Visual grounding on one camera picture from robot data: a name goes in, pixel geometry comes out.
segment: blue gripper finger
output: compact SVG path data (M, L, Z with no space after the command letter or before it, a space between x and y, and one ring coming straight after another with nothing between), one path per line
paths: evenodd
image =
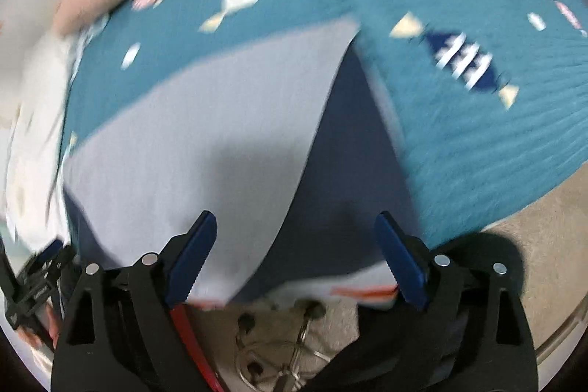
M190 231L175 236L161 252L167 278L165 303L170 309L183 303L216 241L216 218L203 211Z
M427 276L404 244L405 234L387 211L377 216L374 232L405 301L419 311L424 310L429 302L424 289Z

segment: white stripe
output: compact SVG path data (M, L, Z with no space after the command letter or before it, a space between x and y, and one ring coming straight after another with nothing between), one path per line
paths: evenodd
M445 52L445 55L443 57L441 57L441 60L439 60L439 62L437 62L437 67L439 67L439 68L445 67L445 65L447 65L449 63L449 61L452 59L452 57L459 52L459 50L463 47L463 45L465 43L466 43L466 35L462 32L455 39L455 42L453 43L453 47L449 48L449 50L447 52Z
M466 67L476 58L476 55L480 50L480 44L472 44L469 46L468 50L469 52L467 55L463 58L462 61L458 63L457 67L455 67L455 70L453 71L453 77L455 79L459 79L459 77L466 71Z
M466 88L468 90L471 90L477 81L481 79L481 76L486 73L486 70L490 67L490 62L492 62L492 54L486 54L481 57L480 66L467 81Z

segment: metal stand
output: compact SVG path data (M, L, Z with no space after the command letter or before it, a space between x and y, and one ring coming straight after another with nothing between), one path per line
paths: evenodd
M304 387L306 381L318 372L318 370L302 370L302 360L305 356L315 357L325 365L330 362L330 357L305 344L311 322L321 319L325 313L325 307L313 301L305 310L302 326L295 342L276 340L250 344L245 343L245 338L254 329L255 318L251 314L240 316L239 332L235 337L237 352L234 356L234 364L241 380L256 392L292 392ZM259 349L289 349L292 350L292 354L287 363L277 364L274 360L262 355ZM265 374L267 369L270 369L272 373Z

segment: black object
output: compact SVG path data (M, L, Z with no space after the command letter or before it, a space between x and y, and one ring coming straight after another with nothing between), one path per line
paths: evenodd
M409 304L403 283L406 288L418 281L399 280L403 294L398 303L388 312L361 308L358 340L302 391L536 392L533 341L508 272L499 274L493 265L458 265L451 249L431 252L419 239L404 235L388 214L380 219L402 243L396 257L403 247L414 256L414 263L400 258L398 264L408 268L404 277L426 278L427 304L421 308L414 294L416 304ZM462 257L475 256L466 254L463 241L458 249ZM397 278L403 277L390 266Z
M56 240L43 253L33 256L16 277L0 239L0 288L7 303L6 319L14 330L30 329L51 350L53 340L37 312L52 298L55 312L61 313L58 280L63 270L71 266L73 258L73 248L69 245L63 248L61 241Z
M216 238L205 211L161 254L80 277L55 352L53 392L209 391L169 315L187 296Z

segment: beige floor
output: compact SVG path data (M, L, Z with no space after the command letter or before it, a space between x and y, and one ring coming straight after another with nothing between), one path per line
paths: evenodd
M588 165L492 231L510 236L523 250L523 305L538 347L588 292ZM234 335L241 312L231 309L193 315L202 346L230 392L249 390L234 368ZM257 313L257 318L258 325L248 340L295 340L302 322L299 312L264 312ZM357 335L354 306L342 302L331 307L311 331L309 344L334 355ZM277 362L283 359L273 349L264 353Z

